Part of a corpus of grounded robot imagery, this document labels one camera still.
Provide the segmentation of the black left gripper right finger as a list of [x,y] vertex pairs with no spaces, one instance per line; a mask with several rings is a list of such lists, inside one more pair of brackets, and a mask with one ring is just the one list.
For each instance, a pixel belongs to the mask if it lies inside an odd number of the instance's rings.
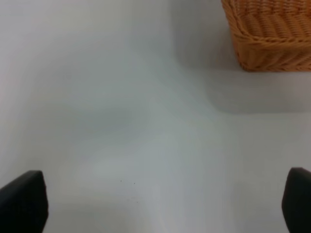
[[290,233],[311,232],[311,172],[290,169],[282,198],[282,213]]

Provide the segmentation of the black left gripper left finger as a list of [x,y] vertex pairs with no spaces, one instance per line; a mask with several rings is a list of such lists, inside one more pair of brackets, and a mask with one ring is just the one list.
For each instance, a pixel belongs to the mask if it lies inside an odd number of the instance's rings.
[[41,233],[48,216],[49,203],[42,171],[27,171],[0,189],[2,233]]

